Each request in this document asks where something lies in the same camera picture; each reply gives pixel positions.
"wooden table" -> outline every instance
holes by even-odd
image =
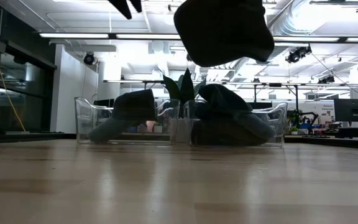
[[[0,223],[358,223],[358,149],[0,144]]]

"white wall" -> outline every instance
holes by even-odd
[[[99,63],[98,100],[115,99],[120,96],[119,83],[105,83],[104,80],[120,80],[121,66],[115,60]]]
[[[82,96],[92,103],[98,74],[68,54],[63,45],[56,46],[55,65],[50,130],[75,134],[74,98]]]

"transparent container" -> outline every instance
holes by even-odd
[[[77,143],[172,145],[176,143],[179,109],[179,100],[166,100],[155,109],[156,121],[124,121],[111,116],[114,108],[95,106],[77,97]]]
[[[196,111],[200,103],[207,102],[191,100],[184,106],[186,131],[190,135],[191,146],[282,147],[284,145],[287,103],[252,112],[229,111],[228,114],[227,111],[215,111],[216,115],[211,118],[206,116],[207,113],[203,114],[202,116],[206,117],[204,119],[200,119],[200,112]]]

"glass wall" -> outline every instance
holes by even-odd
[[[26,131],[48,131],[53,72],[10,54],[1,55],[1,70],[8,91],[0,78],[0,127],[22,131],[9,95]]]
[[[22,130],[7,94],[26,130],[42,130],[43,99],[9,90],[6,93],[3,88],[0,88],[0,127],[8,131]]]
[[[49,131],[53,70],[7,53],[0,55],[0,66],[7,88],[0,76],[0,127],[5,131],[22,131],[12,102],[26,131]]]

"computer screen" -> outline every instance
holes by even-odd
[[[357,99],[335,99],[335,120],[358,122]]]
[[[93,102],[94,105],[96,106],[105,106],[108,108],[112,108],[114,106],[114,99],[109,99],[109,100],[97,100],[95,102]]]
[[[249,103],[252,107],[252,109],[254,110],[261,110],[261,109],[266,109],[266,108],[272,108],[273,107],[273,103],[255,103],[252,102],[252,103]]]

